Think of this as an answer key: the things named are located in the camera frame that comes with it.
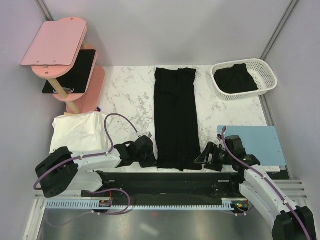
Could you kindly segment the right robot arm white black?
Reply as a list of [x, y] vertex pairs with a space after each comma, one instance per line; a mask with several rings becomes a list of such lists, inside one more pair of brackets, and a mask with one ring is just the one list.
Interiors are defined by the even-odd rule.
[[208, 142], [194, 160], [206, 169], [222, 171], [232, 166], [235, 173], [229, 180], [229, 191], [235, 197], [244, 196], [263, 216], [271, 228], [274, 240], [315, 240], [314, 215], [307, 206], [298, 206], [269, 177], [260, 161], [247, 154], [238, 135], [218, 135], [221, 144]]

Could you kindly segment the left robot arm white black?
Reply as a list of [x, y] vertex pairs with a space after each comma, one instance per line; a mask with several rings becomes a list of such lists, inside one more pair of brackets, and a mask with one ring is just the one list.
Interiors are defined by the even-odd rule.
[[154, 144], [149, 136], [117, 144], [110, 152], [82, 152], [78, 156], [62, 146], [35, 168], [38, 180], [33, 188], [41, 190], [46, 198], [57, 197], [66, 190], [90, 191], [104, 197], [110, 185], [103, 180], [103, 169], [128, 167], [133, 163], [142, 168], [155, 165]]

